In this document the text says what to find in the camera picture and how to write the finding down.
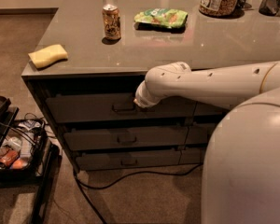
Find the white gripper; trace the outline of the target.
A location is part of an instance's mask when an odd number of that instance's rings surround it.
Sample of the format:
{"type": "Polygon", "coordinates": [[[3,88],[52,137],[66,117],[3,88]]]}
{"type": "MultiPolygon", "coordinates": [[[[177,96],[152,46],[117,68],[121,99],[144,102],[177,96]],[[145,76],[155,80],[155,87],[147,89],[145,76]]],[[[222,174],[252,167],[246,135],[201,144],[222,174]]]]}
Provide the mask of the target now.
{"type": "Polygon", "coordinates": [[[133,100],[141,108],[149,108],[157,105],[161,98],[151,93],[146,86],[146,82],[142,81],[138,86],[133,100]]]}

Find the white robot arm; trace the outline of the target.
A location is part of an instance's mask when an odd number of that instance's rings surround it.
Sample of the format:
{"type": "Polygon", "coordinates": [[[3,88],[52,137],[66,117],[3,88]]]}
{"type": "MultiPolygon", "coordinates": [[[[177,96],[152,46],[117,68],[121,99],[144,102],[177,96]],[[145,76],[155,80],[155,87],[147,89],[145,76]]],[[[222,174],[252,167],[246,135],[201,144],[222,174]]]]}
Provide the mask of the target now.
{"type": "Polygon", "coordinates": [[[280,224],[280,61],[150,69],[135,103],[181,96],[228,109],[204,157],[202,224],[280,224]]]}

